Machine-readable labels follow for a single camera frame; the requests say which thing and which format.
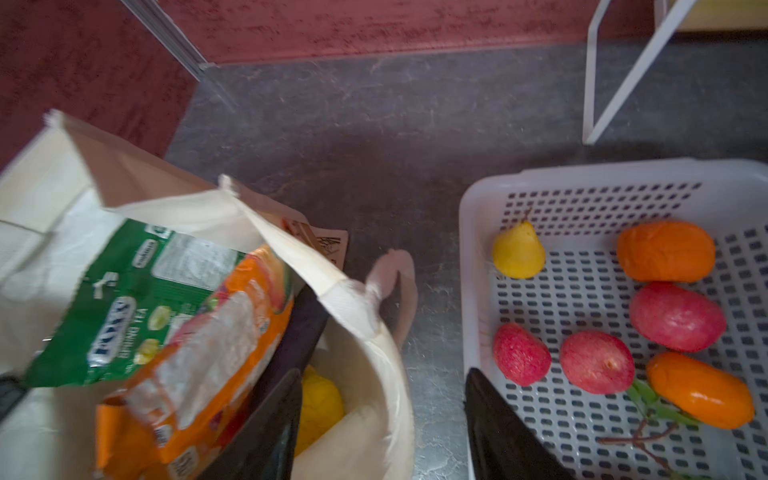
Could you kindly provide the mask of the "orange Fox's candy bag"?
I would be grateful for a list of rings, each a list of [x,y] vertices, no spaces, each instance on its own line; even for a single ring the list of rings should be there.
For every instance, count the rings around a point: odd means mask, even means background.
[[[247,254],[198,314],[97,408],[102,479],[194,479],[266,370],[293,308],[289,267]]]

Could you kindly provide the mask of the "purple eggplant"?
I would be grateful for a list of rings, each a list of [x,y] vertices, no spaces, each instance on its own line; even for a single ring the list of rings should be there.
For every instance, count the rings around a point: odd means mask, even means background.
[[[259,407],[289,370],[305,370],[329,317],[315,292],[305,286],[295,298],[284,335],[252,392],[249,413]]]

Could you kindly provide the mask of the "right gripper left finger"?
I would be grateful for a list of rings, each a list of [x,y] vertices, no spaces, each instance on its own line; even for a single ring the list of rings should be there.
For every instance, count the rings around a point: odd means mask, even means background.
[[[199,477],[289,480],[301,405],[301,372],[291,369]]]

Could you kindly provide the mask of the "yellow lemon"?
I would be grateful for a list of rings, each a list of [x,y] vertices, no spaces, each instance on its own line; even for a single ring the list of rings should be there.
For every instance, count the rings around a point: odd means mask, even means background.
[[[302,406],[295,456],[299,456],[344,416],[344,404],[338,387],[308,366],[302,375]]]

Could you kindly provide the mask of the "green Fox's candy bag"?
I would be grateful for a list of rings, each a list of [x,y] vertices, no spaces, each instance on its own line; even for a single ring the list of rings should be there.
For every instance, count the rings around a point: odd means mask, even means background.
[[[25,383],[128,379],[197,314],[244,256],[165,227],[124,221],[85,271]]]

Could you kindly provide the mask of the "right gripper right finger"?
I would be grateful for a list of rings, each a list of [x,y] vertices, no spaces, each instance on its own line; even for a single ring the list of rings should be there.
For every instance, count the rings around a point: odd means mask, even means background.
[[[475,367],[466,376],[464,408],[476,479],[573,478]]]

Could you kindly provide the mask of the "cream canvas tote bag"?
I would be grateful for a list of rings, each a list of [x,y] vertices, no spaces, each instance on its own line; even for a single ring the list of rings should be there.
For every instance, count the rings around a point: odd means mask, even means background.
[[[1,175],[3,478],[102,479],[97,408],[139,370],[122,381],[61,387],[30,387],[24,374],[126,220],[245,256],[268,245],[290,269],[293,300],[308,286],[330,315],[308,366],[338,387],[345,416],[294,455],[290,479],[412,475],[415,425],[401,357],[418,303],[411,255],[391,250],[364,280],[350,278],[345,232],[314,228],[229,176],[210,184],[53,110]]]

